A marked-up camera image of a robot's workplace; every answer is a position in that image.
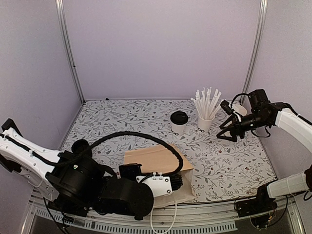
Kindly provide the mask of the black cup lid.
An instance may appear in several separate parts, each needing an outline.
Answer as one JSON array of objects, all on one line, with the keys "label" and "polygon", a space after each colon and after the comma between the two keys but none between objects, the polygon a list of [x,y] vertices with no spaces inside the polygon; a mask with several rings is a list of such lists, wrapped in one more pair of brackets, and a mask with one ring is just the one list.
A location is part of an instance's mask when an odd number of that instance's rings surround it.
[{"label": "black cup lid", "polygon": [[183,111],[176,111],[170,116],[170,121],[176,125],[184,125],[188,122],[188,120],[188,115]]}]

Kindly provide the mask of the brown paper bag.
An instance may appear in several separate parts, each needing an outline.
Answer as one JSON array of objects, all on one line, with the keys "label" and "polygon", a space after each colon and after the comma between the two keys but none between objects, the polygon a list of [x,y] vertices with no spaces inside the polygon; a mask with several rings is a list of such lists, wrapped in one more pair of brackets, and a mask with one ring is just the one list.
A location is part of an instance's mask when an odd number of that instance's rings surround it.
[{"label": "brown paper bag", "polygon": [[[173,148],[182,158],[183,165],[178,174],[182,176],[183,185],[171,195],[163,195],[154,198],[153,210],[170,205],[174,205],[175,207],[173,221],[167,230],[157,230],[154,228],[153,211],[150,212],[150,226],[155,234],[169,234],[176,221],[177,205],[179,203],[191,201],[195,198],[195,193],[191,186],[194,167],[177,147]],[[124,164],[131,163],[141,164],[141,170],[143,173],[157,173],[163,174],[163,176],[166,176],[166,173],[174,171],[179,165],[178,159],[168,149],[161,145],[125,152]]]}]

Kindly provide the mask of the white paper coffee cup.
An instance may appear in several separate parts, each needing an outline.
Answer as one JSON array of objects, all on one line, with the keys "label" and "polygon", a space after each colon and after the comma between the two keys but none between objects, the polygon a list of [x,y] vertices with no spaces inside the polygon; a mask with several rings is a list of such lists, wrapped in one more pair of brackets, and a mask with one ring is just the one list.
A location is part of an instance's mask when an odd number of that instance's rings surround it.
[{"label": "white paper coffee cup", "polygon": [[175,136],[180,137],[184,134],[186,125],[187,124],[175,124],[171,122],[171,130]]}]

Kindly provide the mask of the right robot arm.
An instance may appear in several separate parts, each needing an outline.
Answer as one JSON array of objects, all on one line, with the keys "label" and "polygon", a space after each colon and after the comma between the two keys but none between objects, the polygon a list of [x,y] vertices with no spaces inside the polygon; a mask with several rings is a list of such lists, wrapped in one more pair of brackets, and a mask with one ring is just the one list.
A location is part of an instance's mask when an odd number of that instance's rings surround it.
[{"label": "right robot arm", "polygon": [[247,132],[259,128],[266,130],[276,127],[281,130],[280,140],[268,139],[263,146],[267,153],[277,153],[277,159],[270,156],[275,166],[278,180],[262,185],[257,189],[252,202],[255,212],[261,213],[275,198],[285,195],[312,193],[312,123],[297,113],[285,102],[269,101],[265,90],[257,89],[245,94],[251,112],[242,115],[234,110],[233,102],[222,101],[220,106],[229,116],[221,125],[218,139],[236,142]]}]

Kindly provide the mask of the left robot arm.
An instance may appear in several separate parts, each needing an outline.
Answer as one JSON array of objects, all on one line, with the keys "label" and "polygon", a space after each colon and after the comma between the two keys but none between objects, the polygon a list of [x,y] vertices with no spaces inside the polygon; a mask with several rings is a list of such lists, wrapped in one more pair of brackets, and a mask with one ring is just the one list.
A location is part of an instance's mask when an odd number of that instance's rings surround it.
[{"label": "left robot arm", "polygon": [[23,138],[10,118],[1,128],[1,165],[26,178],[49,201],[50,208],[79,216],[93,209],[100,215],[129,215],[135,220],[151,212],[151,188],[118,178],[110,167],[98,164],[87,141],[73,152],[50,150]]}]

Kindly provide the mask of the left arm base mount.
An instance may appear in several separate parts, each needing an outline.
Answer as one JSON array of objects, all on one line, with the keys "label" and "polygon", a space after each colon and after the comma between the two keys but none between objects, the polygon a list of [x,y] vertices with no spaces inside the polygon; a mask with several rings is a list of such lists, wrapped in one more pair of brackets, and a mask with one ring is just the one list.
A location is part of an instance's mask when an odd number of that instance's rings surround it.
[{"label": "left arm base mount", "polygon": [[82,217],[86,217],[89,211],[87,207],[82,207],[62,197],[58,197],[54,201],[48,201],[48,208],[59,211],[61,213]]}]

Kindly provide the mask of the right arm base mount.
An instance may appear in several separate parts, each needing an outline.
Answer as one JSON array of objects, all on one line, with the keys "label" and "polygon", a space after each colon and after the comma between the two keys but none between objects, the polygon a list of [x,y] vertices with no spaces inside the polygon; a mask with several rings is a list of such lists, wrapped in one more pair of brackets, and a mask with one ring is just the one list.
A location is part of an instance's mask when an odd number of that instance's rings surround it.
[{"label": "right arm base mount", "polygon": [[234,202],[234,209],[239,217],[258,215],[267,212],[267,214],[251,219],[254,227],[263,229],[269,227],[276,214],[277,203],[275,198],[270,198],[267,191],[267,184],[257,189],[255,198]]}]

